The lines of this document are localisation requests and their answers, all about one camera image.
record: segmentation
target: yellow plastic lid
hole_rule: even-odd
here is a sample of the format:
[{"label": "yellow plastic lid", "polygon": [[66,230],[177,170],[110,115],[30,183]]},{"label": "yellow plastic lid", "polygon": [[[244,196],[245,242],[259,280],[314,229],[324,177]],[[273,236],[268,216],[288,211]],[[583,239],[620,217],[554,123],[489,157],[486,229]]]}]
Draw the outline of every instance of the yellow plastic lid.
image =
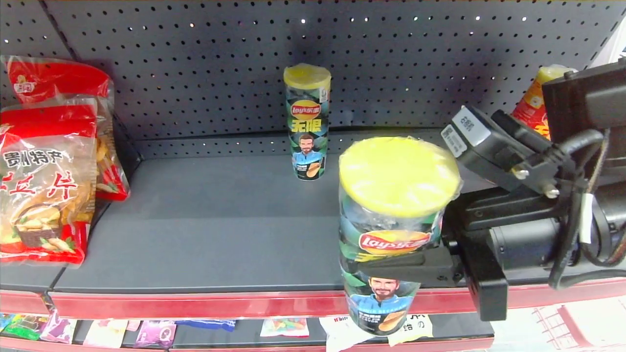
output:
[{"label": "yellow plastic lid", "polygon": [[339,158],[339,180],[362,207],[394,217],[423,217],[454,199],[461,175],[447,150],[411,137],[352,144]]},{"label": "yellow plastic lid", "polygon": [[291,66],[283,72],[285,84],[296,89],[311,90],[331,86],[331,72],[320,66],[305,63]]},{"label": "yellow plastic lid", "polygon": [[563,75],[566,72],[568,72],[568,71],[577,72],[578,70],[575,70],[575,69],[569,68],[569,67],[565,67],[565,66],[562,66],[562,65],[544,66],[544,67],[541,67],[539,69],[535,79],[539,83],[544,84],[544,83],[549,82],[551,80],[555,80],[557,78],[563,77]]}]

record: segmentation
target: man's face printed on can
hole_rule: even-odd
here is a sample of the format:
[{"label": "man's face printed on can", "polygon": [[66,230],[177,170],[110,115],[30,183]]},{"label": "man's face printed on can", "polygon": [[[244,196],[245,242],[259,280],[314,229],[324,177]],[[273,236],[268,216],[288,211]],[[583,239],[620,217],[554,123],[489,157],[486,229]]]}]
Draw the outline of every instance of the man's face printed on can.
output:
[{"label": "man's face printed on can", "polygon": [[398,280],[383,279],[381,277],[370,277],[369,287],[374,291],[374,295],[378,301],[392,298],[396,294],[396,290],[400,287]]},{"label": "man's face printed on can", "polygon": [[309,153],[313,149],[313,138],[309,136],[300,138],[300,149],[302,153]]}]

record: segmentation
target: candy packet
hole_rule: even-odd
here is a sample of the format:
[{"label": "candy packet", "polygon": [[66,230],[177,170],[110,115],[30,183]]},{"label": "candy packet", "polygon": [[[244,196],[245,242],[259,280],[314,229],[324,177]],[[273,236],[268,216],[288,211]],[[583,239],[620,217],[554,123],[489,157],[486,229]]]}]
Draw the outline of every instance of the candy packet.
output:
[{"label": "candy packet", "polygon": [[54,310],[50,314],[48,323],[44,326],[39,338],[50,342],[71,344],[74,339],[75,329],[75,319],[61,319],[59,318],[59,313]]},{"label": "candy packet", "polygon": [[120,348],[128,320],[94,320],[83,345],[94,347]]},{"label": "candy packet", "polygon": [[173,320],[145,320],[139,329],[135,348],[157,345],[170,348],[174,343],[176,324]]},{"label": "candy packet", "polygon": [[37,340],[47,322],[47,316],[17,314],[6,326],[4,332],[25,339]]},{"label": "candy packet", "polygon": [[131,319],[128,321],[128,326],[126,327],[126,330],[137,331],[137,329],[139,328],[139,325],[141,325],[141,320]]},{"label": "candy packet", "polygon": [[0,262],[85,260],[95,209],[95,99],[0,114]]},{"label": "candy packet", "polygon": [[15,317],[14,314],[0,314],[0,332],[2,332],[7,325],[11,324],[13,317]]},{"label": "candy packet", "polygon": [[260,334],[262,338],[280,335],[308,337],[309,327],[306,318],[265,319],[263,321]]},{"label": "candy packet", "polygon": [[232,332],[235,329],[235,322],[236,320],[217,320],[217,319],[177,320],[176,325],[187,325],[187,326],[193,326],[194,328],[212,329],[212,330],[223,329],[228,332]]},{"label": "candy packet", "polygon": [[387,336],[389,345],[396,346],[399,343],[414,341],[423,337],[433,337],[433,324],[426,314],[410,314],[406,321],[395,333]]},{"label": "candy packet", "polygon": [[25,106],[70,98],[95,98],[97,102],[96,196],[125,200],[130,187],[115,151],[113,139],[114,88],[101,70],[82,63],[25,56],[1,56],[18,100]]}]

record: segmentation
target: red shelf edge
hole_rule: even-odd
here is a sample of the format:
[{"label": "red shelf edge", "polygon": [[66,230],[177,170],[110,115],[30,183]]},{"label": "red shelf edge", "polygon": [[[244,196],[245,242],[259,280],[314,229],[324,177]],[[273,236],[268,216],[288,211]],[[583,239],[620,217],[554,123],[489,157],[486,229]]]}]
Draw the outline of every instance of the red shelf edge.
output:
[{"label": "red shelf edge", "polygon": [[0,346],[3,348],[21,349],[32,352],[145,352],[155,351],[154,349],[139,348],[102,348],[83,346],[82,344],[64,344],[47,341],[31,341],[28,339],[0,337]]},{"label": "red shelf edge", "polygon": [[[319,317],[347,313],[343,291],[252,292],[225,294],[73,294],[51,292],[64,318],[75,319],[260,319]],[[626,279],[584,282],[562,291],[547,285],[513,286],[508,305],[530,308],[626,295]],[[467,288],[422,289],[411,313],[469,313],[476,309]]]},{"label": "red shelf edge", "polygon": [[0,289],[0,308],[7,314],[47,315],[48,307],[41,296],[29,291]]}]

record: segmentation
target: lay's logo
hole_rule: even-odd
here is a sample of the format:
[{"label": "lay's logo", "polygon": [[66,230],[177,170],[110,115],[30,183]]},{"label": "lay's logo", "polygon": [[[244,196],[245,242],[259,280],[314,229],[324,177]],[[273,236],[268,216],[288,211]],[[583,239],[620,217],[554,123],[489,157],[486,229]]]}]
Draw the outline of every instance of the lay's logo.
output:
[{"label": "lay's logo", "polygon": [[313,120],[316,118],[322,107],[312,100],[298,100],[291,105],[291,115],[298,120]]},{"label": "lay's logo", "polygon": [[430,238],[430,233],[417,231],[372,231],[361,235],[359,247],[370,254],[391,256],[412,252],[428,243]]}]

